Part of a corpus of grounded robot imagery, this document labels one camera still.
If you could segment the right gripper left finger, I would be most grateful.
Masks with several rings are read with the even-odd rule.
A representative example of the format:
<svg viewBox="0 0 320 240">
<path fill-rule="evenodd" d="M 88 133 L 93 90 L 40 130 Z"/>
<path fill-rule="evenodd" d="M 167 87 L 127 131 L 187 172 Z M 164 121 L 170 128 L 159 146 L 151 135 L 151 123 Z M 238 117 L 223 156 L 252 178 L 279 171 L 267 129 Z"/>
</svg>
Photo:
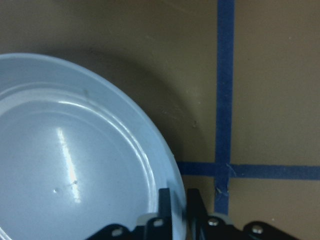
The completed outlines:
<svg viewBox="0 0 320 240">
<path fill-rule="evenodd" d="M 144 224 L 137 224 L 133 230 L 121 224 L 110 224 L 94 233 L 89 240 L 172 240 L 172 208 L 169 188 L 158 191 L 158 210 Z"/>
</svg>

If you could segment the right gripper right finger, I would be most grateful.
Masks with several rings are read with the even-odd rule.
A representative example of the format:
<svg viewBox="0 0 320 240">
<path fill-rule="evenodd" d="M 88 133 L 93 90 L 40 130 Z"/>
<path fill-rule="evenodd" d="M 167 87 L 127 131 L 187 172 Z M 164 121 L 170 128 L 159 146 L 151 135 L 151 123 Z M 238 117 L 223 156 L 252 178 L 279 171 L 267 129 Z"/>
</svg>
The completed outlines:
<svg viewBox="0 0 320 240">
<path fill-rule="evenodd" d="M 187 190 L 187 220 L 193 240 L 296 240 L 297 238 L 263 221 L 251 221 L 238 229 L 221 213 L 209 214 L 200 191 Z"/>
</svg>

